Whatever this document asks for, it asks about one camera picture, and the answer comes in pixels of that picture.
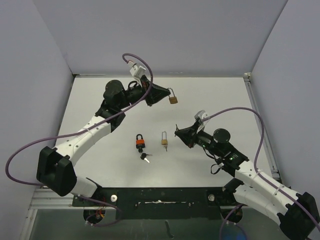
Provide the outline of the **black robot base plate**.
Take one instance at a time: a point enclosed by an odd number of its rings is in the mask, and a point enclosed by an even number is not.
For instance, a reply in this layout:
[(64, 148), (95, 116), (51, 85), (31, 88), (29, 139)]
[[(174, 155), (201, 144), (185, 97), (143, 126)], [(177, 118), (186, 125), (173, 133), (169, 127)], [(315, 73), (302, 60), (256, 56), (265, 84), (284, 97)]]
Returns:
[(119, 208), (122, 220), (218, 220), (238, 204), (222, 187), (102, 187), (93, 199)]

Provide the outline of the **small brass padlock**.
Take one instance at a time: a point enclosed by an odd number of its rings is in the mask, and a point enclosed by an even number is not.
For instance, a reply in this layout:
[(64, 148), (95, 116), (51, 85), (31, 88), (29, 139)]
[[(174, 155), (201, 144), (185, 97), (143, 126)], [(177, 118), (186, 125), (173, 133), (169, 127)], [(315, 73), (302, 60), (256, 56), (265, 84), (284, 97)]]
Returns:
[(167, 89), (169, 90), (168, 99), (169, 99), (170, 104), (172, 104), (172, 105), (177, 104), (178, 98), (176, 97), (174, 90), (170, 87)]

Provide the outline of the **long shackle brass padlock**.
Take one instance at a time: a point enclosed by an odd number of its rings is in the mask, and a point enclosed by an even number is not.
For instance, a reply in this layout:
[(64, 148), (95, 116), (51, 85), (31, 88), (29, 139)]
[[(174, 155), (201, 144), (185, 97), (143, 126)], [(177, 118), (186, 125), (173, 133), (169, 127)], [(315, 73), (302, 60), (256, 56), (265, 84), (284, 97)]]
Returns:
[(167, 139), (167, 132), (166, 131), (163, 131), (161, 133), (161, 144), (163, 146), (167, 146), (168, 145), (168, 139)]

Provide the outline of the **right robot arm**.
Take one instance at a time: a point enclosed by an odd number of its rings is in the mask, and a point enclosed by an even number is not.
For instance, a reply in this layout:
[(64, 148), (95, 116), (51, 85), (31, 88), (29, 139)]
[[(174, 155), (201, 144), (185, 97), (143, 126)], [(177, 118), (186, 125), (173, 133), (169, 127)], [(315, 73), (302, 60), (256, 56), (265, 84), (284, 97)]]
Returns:
[(319, 228), (320, 215), (315, 198), (278, 182), (238, 151), (230, 133), (223, 128), (213, 134), (199, 130), (199, 124), (174, 132), (189, 148), (198, 145), (215, 157), (215, 162), (233, 178), (225, 185), (223, 200), (230, 205), (246, 205), (273, 220), (290, 240), (305, 240)]

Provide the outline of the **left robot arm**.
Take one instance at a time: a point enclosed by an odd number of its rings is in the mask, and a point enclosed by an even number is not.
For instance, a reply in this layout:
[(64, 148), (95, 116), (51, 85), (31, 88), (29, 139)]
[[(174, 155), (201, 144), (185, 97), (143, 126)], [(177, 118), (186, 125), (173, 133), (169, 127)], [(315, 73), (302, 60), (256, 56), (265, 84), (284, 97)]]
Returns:
[(169, 95), (169, 89), (151, 83), (146, 76), (131, 81), (127, 89), (119, 80), (109, 81), (100, 108), (77, 135), (40, 151), (36, 179), (61, 197), (81, 195), (88, 204), (99, 204), (102, 193), (98, 184), (75, 173), (78, 160), (122, 123), (126, 116), (123, 109), (137, 103), (140, 98), (151, 107)]

